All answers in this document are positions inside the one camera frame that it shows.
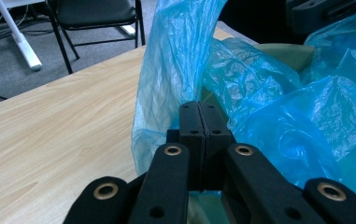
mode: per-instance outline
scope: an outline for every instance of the white table leg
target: white table leg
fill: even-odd
[[[40,60],[38,60],[37,55],[32,50],[32,47],[29,45],[29,43],[26,41],[25,36],[20,32],[14,20],[12,20],[11,15],[7,10],[7,7],[2,0],[0,0],[0,12],[6,20],[7,25],[11,29],[14,40],[17,43],[17,46],[20,49],[29,67],[33,71],[40,70],[42,67]]]

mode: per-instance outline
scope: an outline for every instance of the screw hole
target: screw hole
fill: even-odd
[[[93,197],[95,197],[97,200],[106,200],[114,197],[117,194],[117,191],[119,191],[119,187],[114,184],[114,183],[105,183],[99,185],[94,191],[93,191]]]
[[[235,148],[235,151],[243,156],[250,156],[253,154],[253,150],[249,147],[238,146]]]
[[[177,156],[178,154],[180,154],[180,152],[181,152],[180,147],[167,147],[164,150],[164,153],[168,156]]]
[[[164,210],[162,207],[156,206],[150,209],[149,214],[151,217],[160,218],[164,216]]]
[[[286,216],[292,218],[292,219],[300,219],[301,218],[301,214],[299,211],[297,211],[297,209],[292,208],[292,207],[287,207],[285,208],[285,214]]]
[[[333,201],[343,202],[347,199],[347,195],[344,193],[343,190],[328,183],[320,182],[318,184],[318,191],[323,196]]]

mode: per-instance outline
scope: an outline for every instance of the chair leg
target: chair leg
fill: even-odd
[[[137,20],[135,21],[135,48],[137,49],[137,37],[138,37],[138,34],[137,34],[137,32],[139,32],[138,30],[137,30],[137,25],[138,25],[138,23],[137,23]]]
[[[142,40],[142,46],[146,45],[146,38],[145,38],[145,27],[143,26],[143,18],[140,19],[140,39]]]
[[[61,39],[61,34],[59,33],[58,25],[56,24],[56,21],[52,16],[50,16],[50,21],[51,21],[52,29],[55,33],[56,40],[58,41],[59,48],[61,49],[62,56],[64,57],[64,63],[66,64],[67,71],[69,72],[69,74],[72,74],[73,73],[72,66],[70,66],[69,59],[67,58],[66,49],[64,48],[64,42]]]
[[[140,22],[140,38],[142,41],[142,46],[146,45],[146,40],[145,40],[145,27],[143,26],[143,12],[142,12],[142,3],[140,0],[135,0],[135,9],[136,9],[136,15],[137,15],[137,21]]]
[[[76,51],[75,46],[73,45],[72,40],[70,39],[69,35],[67,34],[67,31],[63,28],[61,28],[62,33],[64,33],[64,37],[67,40],[67,43],[69,43],[70,48],[73,50],[73,53],[75,53],[76,59],[79,59],[78,52]]]

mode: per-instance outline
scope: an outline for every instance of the chair seat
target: chair seat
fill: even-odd
[[[65,29],[124,25],[135,22],[135,9],[131,0],[64,0],[57,17]]]

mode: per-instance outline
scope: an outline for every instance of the white furniture leg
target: white furniture leg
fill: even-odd
[[[130,25],[125,25],[125,26],[121,26],[120,28],[122,28],[122,30],[127,33],[129,36],[135,36],[135,29],[132,28],[132,26]]]
[[[6,20],[7,25],[11,29],[14,40],[17,43],[18,48],[20,49],[26,62],[29,64],[30,69],[33,71],[40,70],[42,67],[40,60],[38,60],[37,55],[32,50],[32,47],[26,41],[25,36],[20,32],[20,30],[18,30],[18,27],[14,20],[12,20],[11,15],[7,10],[7,6],[4,4],[3,0],[0,0],[0,12]]]

